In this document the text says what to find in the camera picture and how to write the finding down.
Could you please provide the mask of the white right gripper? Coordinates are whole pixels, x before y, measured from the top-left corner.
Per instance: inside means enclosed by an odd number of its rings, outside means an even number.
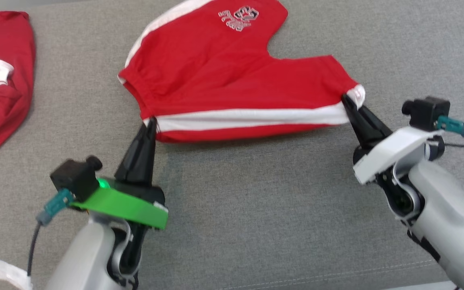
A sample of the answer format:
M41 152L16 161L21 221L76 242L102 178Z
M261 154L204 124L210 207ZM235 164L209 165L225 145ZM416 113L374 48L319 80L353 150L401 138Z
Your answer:
M341 101L361 146L372 146L372 140L384 139L353 166L360 184L374 181L376 174L395 164L401 167L397 172L402 173L404 169L426 160L427 140L444 134L443 130L427 132L411 126L393 133L368 107L358 107L347 94L342 95Z

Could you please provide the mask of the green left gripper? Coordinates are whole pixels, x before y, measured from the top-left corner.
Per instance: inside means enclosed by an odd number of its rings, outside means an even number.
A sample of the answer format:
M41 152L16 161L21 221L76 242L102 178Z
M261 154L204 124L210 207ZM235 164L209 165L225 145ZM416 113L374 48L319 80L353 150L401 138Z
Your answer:
M125 184L98 178L98 189L84 202L72 202L71 207L164 230L169 217L164 191L156 186L142 187L152 185L156 134L157 119L151 117L141 125L114 173L115 180Z

